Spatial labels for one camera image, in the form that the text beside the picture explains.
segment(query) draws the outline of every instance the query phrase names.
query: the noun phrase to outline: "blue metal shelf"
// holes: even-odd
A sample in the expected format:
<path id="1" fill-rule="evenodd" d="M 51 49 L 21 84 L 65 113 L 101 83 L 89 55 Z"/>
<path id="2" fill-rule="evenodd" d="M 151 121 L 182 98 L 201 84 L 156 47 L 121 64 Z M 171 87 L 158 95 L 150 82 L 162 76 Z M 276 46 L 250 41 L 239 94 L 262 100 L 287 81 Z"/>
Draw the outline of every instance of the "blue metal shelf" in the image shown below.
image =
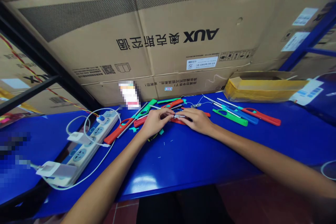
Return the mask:
<path id="1" fill-rule="evenodd" d="M 316 49 L 314 46 L 323 38 L 323 36 L 336 24 L 336 4 L 292 53 L 286 62 L 280 67 L 280 71 L 292 70 L 307 53 L 322 54 L 336 57 L 336 51 Z"/>

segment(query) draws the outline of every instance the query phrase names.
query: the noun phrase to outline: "hand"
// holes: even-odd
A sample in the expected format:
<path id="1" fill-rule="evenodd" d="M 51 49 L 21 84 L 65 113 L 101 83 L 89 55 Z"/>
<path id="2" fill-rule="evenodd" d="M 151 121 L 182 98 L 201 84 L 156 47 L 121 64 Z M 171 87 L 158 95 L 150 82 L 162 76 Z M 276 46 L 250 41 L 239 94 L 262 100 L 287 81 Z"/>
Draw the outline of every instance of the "hand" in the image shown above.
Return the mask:
<path id="1" fill-rule="evenodd" d="M 176 114 L 189 117 L 192 122 L 183 117 L 178 119 L 193 130 L 204 135 L 209 135 L 215 126 L 202 110 L 196 108 L 185 108 L 183 111 L 177 112 Z"/>
<path id="2" fill-rule="evenodd" d="M 150 110 L 147 119 L 139 131 L 146 139 L 158 133 L 167 122 L 175 115 L 175 112 L 169 108 Z"/>

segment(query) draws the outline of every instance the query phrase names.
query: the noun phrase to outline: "power strip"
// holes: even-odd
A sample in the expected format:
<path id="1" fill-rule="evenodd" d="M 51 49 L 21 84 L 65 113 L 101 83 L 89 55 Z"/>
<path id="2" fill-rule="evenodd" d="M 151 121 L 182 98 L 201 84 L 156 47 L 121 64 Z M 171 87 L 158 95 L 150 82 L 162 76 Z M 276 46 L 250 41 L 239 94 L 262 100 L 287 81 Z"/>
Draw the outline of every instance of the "power strip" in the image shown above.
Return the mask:
<path id="1" fill-rule="evenodd" d="M 117 116 L 117 113 L 115 111 L 106 111 L 103 116 L 107 117 L 107 122 L 104 124 L 99 124 L 96 128 L 92 128 L 94 130 L 90 130 L 91 137 L 93 137 L 93 140 L 97 143 L 102 143 L 103 140 L 106 138 L 107 134 L 111 131 L 115 123 L 119 120 L 119 117 Z M 76 166 L 77 170 L 73 177 L 71 178 L 61 178 L 61 177 L 55 177 L 55 178 L 47 178 L 47 182 L 50 184 L 54 184 L 56 186 L 61 187 L 69 187 L 75 184 L 79 176 L 82 174 L 83 170 L 87 166 L 87 164 L 90 162 L 91 158 L 94 156 L 96 151 L 98 150 L 100 146 L 97 144 L 94 144 L 90 142 L 88 145 L 82 145 L 78 144 L 69 154 L 68 158 L 65 159 L 68 160 L 67 162 L 64 162 L 64 164 Z"/>

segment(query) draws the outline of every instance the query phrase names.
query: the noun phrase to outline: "open box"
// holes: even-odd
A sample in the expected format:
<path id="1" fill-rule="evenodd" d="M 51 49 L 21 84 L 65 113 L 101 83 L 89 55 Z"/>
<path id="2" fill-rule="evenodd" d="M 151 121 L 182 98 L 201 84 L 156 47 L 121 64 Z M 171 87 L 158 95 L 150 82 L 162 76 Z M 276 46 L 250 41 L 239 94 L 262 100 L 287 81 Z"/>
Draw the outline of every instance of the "open box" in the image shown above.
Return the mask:
<path id="1" fill-rule="evenodd" d="M 291 72 L 236 72 L 229 78 L 224 95 L 231 102 L 278 103 L 288 101 L 307 80 L 287 80 Z"/>

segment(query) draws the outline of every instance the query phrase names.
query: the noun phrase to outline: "red and yellow cable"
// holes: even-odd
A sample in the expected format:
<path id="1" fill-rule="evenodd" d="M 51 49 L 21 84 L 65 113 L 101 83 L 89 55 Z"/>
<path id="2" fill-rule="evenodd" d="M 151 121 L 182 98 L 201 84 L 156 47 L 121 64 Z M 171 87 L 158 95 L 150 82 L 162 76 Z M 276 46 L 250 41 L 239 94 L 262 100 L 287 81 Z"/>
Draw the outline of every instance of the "red and yellow cable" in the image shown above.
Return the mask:
<path id="1" fill-rule="evenodd" d="M 14 51 L 14 49 L 13 49 L 12 45 L 10 44 L 10 42 L 7 41 L 2 35 L 0 35 L 0 38 L 5 42 L 5 44 L 7 45 L 7 47 L 8 47 L 8 48 L 11 50 L 11 52 L 14 54 L 14 56 L 15 56 L 16 58 L 18 58 L 19 61 L 21 61 L 22 65 L 23 65 L 26 69 L 28 69 L 28 71 L 31 72 L 31 73 L 35 76 L 35 78 L 36 78 L 38 81 L 42 82 L 42 80 L 37 76 L 37 74 L 36 74 L 33 70 L 31 70 L 30 67 L 29 67 L 28 65 L 26 65 L 26 63 L 23 61 L 23 59 L 21 59 L 21 58 L 19 57 L 19 55 Z M 60 96 L 59 94 L 57 94 L 57 93 L 54 92 L 53 90 L 51 90 L 51 89 L 49 89 L 49 88 L 47 88 L 47 90 L 49 90 L 50 92 L 52 92 L 53 94 L 55 94 L 55 95 L 58 96 L 59 98 L 65 100 L 66 102 L 69 102 L 70 104 L 74 105 L 75 107 L 80 108 L 81 110 L 85 111 L 86 113 L 89 113 L 89 114 L 91 113 L 90 110 L 86 110 L 85 108 L 82 108 L 82 107 L 78 106 L 77 104 L 72 103 L 71 101 L 69 101 L 68 99 L 64 98 L 63 96 Z"/>

